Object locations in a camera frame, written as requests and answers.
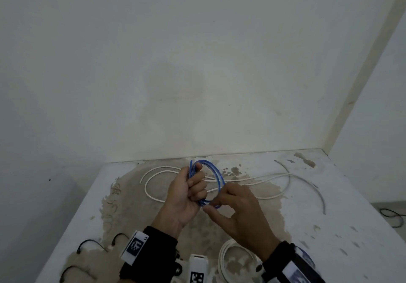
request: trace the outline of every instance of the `left hand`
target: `left hand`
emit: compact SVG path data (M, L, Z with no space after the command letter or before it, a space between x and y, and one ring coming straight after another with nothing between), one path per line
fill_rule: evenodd
M164 206L155 217L151 226L178 239L180 232L198 213L198 200L207 197L207 183L202 165L196 164L197 173L189 176L189 167L185 166L170 183Z

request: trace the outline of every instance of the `hand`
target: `hand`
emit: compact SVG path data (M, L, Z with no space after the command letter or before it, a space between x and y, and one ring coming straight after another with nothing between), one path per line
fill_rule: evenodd
M229 205L236 212L227 218L213 207L220 205ZM262 261L267 260L280 243L272 233L258 200L246 185L227 183L203 210L237 243Z
M198 171L188 179L189 167L185 166L170 183L164 206L157 214L151 226L178 239L180 232L198 213L198 200L207 197L207 183L202 165L196 164Z

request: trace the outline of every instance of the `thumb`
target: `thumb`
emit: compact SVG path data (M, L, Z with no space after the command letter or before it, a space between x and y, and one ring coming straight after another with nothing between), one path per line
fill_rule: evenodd
M216 208L210 205L205 205L203 211L208 214L210 219L220 226L227 234L231 233L233 225L232 219L223 216Z

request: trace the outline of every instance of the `black cable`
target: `black cable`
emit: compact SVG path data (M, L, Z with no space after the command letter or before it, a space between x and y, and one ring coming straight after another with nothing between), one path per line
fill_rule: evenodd
M120 235L124 235L124 236L127 237L127 239L129 240L129 237L128 237L126 234L124 234L124 233L118 233L117 235L114 236L113 241L111 242L111 245L112 245L112 246L115 246L115 245L116 245L116 238L117 238L117 236L120 236Z
M102 246L101 244L99 244L96 240L93 240L93 239L86 239L85 241L83 241L83 242L79 245L78 249L76 250L76 254L80 254L80 247L81 247L85 242L88 242L88 241L92 241L92 242L97 243L99 246L102 247L103 250L105 250L106 252L108 252L108 250L106 250L106 249L104 248L104 246Z
M392 213L394 213L394 214L393 214L393 215L385 215L385 214L382 212L382 210L390 211L390 212L392 212ZM388 208L380 208L380 209L379 209L379 212L380 212L381 215L383 215L384 217L387 217L387 218L395 218L395 217L398 217L398 218L400 219L400 224L399 224L399 225L392 226L394 229L397 229L397 228L399 228L399 227L402 227L402 226L404 225L404 223L405 223L405 221L404 221L404 219L403 219L402 217L406 217L406 215L398 214L397 212L395 212L395 211L393 211L393 210L391 210L391 209L388 209Z
M80 271L86 273L86 274L87 274L89 277L91 277L93 280L95 280L95 281L97 280L97 277L95 277L94 275L92 275L92 274L91 274L89 271L87 271L86 269L83 269L82 267L79 267L79 266L72 265L72 266L69 266L68 268L66 268L66 269L63 271L63 273L60 275L59 283L63 283L63 282L65 281L65 278L64 278L65 272L68 271L68 270L71 269L71 268L77 268L77 269L79 269Z

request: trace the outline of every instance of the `white device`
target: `white device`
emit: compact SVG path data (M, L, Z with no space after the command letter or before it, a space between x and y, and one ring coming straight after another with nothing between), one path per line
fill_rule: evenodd
M204 255L191 254L189 275L186 283L206 283L209 260Z
M123 252L121 252L121 259L132 266L148 238L149 236L147 234L140 231L135 231L131 239L128 241L127 246Z

